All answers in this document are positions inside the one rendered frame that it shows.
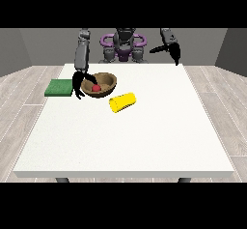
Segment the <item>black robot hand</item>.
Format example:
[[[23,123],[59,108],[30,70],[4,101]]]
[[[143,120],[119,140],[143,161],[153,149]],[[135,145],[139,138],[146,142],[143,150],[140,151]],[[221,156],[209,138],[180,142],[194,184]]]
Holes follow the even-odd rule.
[[[166,51],[170,53],[170,56],[175,61],[175,64],[178,65],[180,59],[180,47],[178,43],[164,44],[158,47],[155,47],[150,50],[150,53],[157,53],[161,51]]]
[[[96,78],[93,75],[88,74],[86,72],[81,72],[81,71],[75,72],[74,75],[73,75],[73,77],[72,77],[72,87],[73,87],[73,90],[75,92],[75,95],[79,99],[81,99],[82,97],[84,97],[84,94],[80,91],[81,83],[82,83],[82,81],[84,79],[90,80],[95,85],[97,85]]]

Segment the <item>brown wooden bowl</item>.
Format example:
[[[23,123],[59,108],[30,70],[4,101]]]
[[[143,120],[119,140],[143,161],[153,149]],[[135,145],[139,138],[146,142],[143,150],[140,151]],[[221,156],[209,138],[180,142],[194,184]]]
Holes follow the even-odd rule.
[[[94,73],[97,84],[100,86],[100,91],[94,92],[92,87],[94,83],[90,80],[84,79],[81,83],[81,90],[92,98],[104,98],[110,95],[117,85],[117,77],[109,72]]]

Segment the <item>green square pad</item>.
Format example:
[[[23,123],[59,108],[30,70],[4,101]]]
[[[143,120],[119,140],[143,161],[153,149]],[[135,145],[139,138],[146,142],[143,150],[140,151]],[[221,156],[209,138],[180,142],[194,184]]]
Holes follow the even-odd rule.
[[[71,79],[51,79],[44,95],[46,97],[70,97],[72,90]]]

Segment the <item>yellow cup with melon print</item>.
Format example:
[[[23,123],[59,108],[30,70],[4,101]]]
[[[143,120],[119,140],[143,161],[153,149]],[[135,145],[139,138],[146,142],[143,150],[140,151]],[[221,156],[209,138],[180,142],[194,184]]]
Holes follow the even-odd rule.
[[[118,113],[122,109],[134,104],[136,97],[133,93],[127,93],[120,96],[116,96],[109,100],[110,108],[114,113]]]

